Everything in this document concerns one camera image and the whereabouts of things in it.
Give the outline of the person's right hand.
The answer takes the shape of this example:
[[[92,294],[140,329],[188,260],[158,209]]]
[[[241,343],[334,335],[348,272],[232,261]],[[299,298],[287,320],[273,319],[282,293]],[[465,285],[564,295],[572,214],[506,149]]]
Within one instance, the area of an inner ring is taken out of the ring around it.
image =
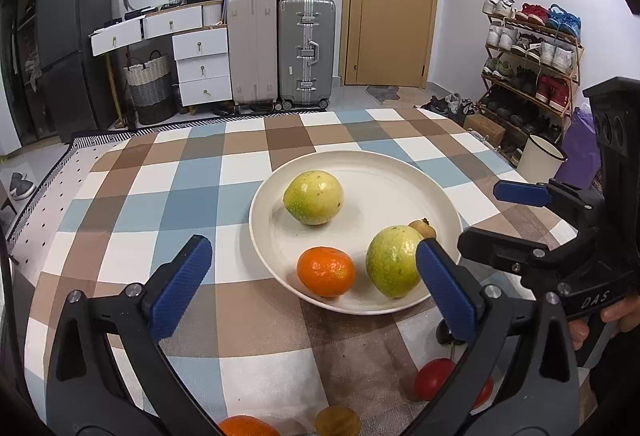
[[[605,323],[613,322],[615,324],[613,336],[620,332],[626,333],[634,330],[640,323],[640,297],[637,294],[629,294],[617,303],[606,307],[601,311],[601,320]],[[587,323],[575,320],[568,323],[568,327],[573,347],[581,349],[589,335]]]

